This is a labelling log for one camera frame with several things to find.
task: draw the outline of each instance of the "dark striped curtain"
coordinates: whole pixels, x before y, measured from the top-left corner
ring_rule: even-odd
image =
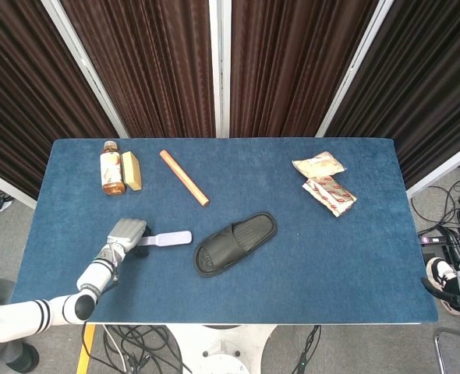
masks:
[[[231,136],[315,136],[376,0],[235,0]]]
[[[0,177],[37,198],[54,140],[116,136],[41,2],[0,0]]]
[[[395,140],[407,187],[460,151],[460,0],[396,0],[327,136]]]
[[[212,137],[207,0],[64,0],[131,137]]]

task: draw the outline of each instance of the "wooden dowel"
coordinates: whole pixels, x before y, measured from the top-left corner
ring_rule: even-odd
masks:
[[[185,187],[190,191],[190,193],[197,199],[200,205],[207,206],[209,204],[209,199],[206,195],[200,191],[199,187],[190,179],[190,177],[184,172],[182,167],[178,165],[175,159],[169,154],[167,150],[162,150],[159,155],[165,161],[166,164],[173,170],[173,173],[179,178],[180,181],[185,185]]]

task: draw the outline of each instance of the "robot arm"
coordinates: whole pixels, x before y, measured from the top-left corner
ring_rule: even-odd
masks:
[[[0,343],[41,333],[50,326],[87,321],[109,281],[117,283],[119,264],[146,228],[146,221],[121,219],[109,233],[107,244],[77,280],[78,293],[50,301],[0,305]]]

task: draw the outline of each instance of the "table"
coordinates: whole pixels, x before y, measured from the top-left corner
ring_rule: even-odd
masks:
[[[54,143],[12,302],[76,292],[76,280],[122,217],[153,233],[190,230],[192,245],[127,256],[95,323],[430,323],[432,297],[394,144],[369,138],[118,139],[140,161],[143,190],[101,191],[105,139]],[[210,198],[201,207],[159,157],[168,150]],[[291,160],[331,152],[336,181],[358,197],[336,218],[302,189]],[[229,271],[197,275],[204,238],[267,211],[268,243]]]

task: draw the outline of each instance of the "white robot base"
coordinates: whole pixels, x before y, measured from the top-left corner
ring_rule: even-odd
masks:
[[[167,325],[178,342],[183,363],[193,374],[260,374],[264,346],[276,326]]]

